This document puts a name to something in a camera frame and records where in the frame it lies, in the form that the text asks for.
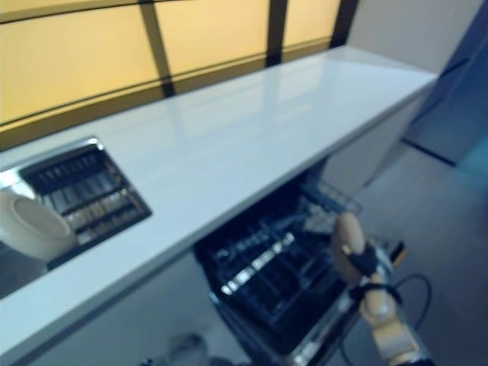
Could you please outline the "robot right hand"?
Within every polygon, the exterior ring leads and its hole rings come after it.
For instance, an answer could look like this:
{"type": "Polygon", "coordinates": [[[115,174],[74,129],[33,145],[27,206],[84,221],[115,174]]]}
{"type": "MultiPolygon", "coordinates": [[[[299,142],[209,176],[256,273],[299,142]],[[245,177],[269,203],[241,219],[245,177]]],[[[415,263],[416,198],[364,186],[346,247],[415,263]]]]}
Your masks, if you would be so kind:
{"type": "Polygon", "coordinates": [[[379,259],[373,245],[366,242],[360,253],[354,252],[350,246],[342,247],[345,257],[345,268],[342,277],[349,284],[357,284],[363,277],[369,278],[377,271],[379,259]]]}

